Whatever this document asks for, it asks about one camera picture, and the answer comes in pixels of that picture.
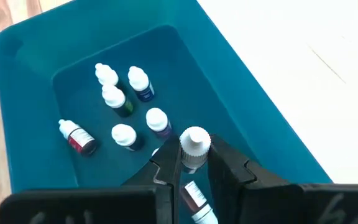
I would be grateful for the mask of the small dropper bottle red label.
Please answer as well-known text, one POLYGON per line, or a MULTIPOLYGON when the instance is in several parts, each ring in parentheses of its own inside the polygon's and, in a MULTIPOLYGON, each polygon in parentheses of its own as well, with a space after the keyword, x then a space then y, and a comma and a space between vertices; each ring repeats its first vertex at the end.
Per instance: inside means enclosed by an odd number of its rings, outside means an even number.
POLYGON ((71 120, 60 119, 59 130, 69 145, 81 155, 91 155, 97 148, 97 142, 87 131, 71 120))

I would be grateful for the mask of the teal plastic bin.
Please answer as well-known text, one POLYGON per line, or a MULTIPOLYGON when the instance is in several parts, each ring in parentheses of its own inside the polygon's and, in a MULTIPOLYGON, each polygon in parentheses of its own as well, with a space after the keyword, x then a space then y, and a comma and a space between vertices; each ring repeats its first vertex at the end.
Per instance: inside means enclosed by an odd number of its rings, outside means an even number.
POLYGON ((116 187, 162 145, 146 125, 164 111, 175 133, 199 126, 279 176, 330 178, 196 0, 73 0, 0 33, 0 101, 13 192, 116 187), (122 118, 102 97, 95 65, 109 65, 134 112, 122 118), (128 72, 147 74, 155 96, 138 99, 128 72), (88 156, 59 130, 71 120, 97 142, 88 156), (130 151, 112 128, 144 141, 130 151))

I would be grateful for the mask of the small dropper bottle green label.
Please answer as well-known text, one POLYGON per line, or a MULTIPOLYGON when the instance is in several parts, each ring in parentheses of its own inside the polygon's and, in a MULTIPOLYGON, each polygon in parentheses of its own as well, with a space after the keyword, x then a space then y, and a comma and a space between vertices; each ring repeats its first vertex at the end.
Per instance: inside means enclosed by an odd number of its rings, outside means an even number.
POLYGON ((105 103, 122 118, 130 116, 134 112, 134 106, 130 99, 114 85, 103 85, 102 97, 105 103))

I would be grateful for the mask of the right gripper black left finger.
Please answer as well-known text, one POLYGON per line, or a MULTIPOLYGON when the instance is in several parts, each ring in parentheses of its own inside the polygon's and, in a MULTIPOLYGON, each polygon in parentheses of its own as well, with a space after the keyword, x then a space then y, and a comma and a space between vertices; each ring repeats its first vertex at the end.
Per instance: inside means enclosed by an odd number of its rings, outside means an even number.
POLYGON ((12 194, 0 204, 0 224, 177 224, 180 157, 171 136, 119 187, 12 194))

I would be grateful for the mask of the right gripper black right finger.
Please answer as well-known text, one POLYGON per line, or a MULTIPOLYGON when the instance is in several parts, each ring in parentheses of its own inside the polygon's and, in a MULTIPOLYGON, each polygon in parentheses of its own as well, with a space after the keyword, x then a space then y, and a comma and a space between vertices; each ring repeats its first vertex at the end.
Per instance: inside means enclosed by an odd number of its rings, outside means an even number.
POLYGON ((215 134, 208 179, 219 224, 358 224, 358 184, 291 183, 215 134))

